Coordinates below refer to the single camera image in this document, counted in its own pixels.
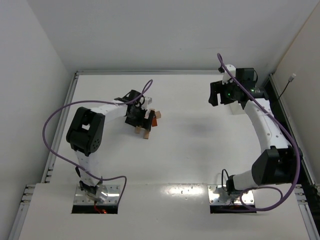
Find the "long light wood block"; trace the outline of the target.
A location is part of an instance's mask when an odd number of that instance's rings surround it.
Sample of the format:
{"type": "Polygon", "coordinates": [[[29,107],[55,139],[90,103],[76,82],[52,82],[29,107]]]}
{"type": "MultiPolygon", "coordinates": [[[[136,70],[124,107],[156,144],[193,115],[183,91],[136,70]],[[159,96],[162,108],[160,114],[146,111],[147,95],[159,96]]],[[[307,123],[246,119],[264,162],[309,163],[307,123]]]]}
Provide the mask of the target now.
{"type": "Polygon", "coordinates": [[[145,130],[145,131],[144,131],[144,134],[143,134],[143,138],[146,139],[146,140],[148,140],[149,137],[150,137],[150,131],[149,131],[149,130],[145,130]]]}
{"type": "Polygon", "coordinates": [[[141,128],[140,128],[140,127],[136,127],[136,128],[135,128],[135,133],[136,133],[136,134],[140,134],[140,132],[141,132],[141,128]]]}

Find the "reddish brown wood block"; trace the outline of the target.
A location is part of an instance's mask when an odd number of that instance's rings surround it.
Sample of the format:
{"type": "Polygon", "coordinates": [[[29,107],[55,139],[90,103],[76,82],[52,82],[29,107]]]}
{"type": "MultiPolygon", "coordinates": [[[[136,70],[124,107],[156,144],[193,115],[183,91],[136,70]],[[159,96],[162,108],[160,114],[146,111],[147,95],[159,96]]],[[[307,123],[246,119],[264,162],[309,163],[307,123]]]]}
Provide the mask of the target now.
{"type": "Polygon", "coordinates": [[[158,126],[158,122],[157,122],[157,118],[156,118],[156,117],[154,117],[154,118],[152,119],[151,126],[152,126],[152,127],[157,127],[157,126],[158,126]]]}

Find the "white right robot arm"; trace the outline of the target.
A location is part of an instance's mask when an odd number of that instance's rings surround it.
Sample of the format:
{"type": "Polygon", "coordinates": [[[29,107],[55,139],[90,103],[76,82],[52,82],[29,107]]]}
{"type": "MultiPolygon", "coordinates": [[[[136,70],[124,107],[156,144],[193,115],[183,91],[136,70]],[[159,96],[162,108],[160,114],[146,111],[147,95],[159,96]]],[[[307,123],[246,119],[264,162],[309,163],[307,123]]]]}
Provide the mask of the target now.
{"type": "Polygon", "coordinates": [[[295,150],[284,131],[273,121],[271,102],[264,88],[256,86],[253,68],[220,66],[222,80],[210,83],[208,102],[212,106],[237,102],[247,114],[257,135],[261,154],[250,170],[231,175],[226,181],[228,194],[260,186],[292,183],[299,175],[295,150]]]}

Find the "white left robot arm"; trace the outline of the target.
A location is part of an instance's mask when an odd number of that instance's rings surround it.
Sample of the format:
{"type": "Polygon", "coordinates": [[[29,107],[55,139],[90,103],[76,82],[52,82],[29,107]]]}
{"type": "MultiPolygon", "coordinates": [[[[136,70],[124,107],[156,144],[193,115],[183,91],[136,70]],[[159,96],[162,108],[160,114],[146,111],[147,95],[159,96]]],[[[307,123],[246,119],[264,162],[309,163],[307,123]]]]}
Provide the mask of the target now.
{"type": "Polygon", "coordinates": [[[151,103],[151,97],[131,90],[124,97],[115,98],[110,104],[77,109],[66,141],[78,159],[76,171],[80,177],[80,189],[91,199],[101,201],[107,195],[95,154],[102,143],[105,123],[125,117],[126,124],[150,132],[152,121],[156,117],[155,111],[148,109],[151,103]]]}

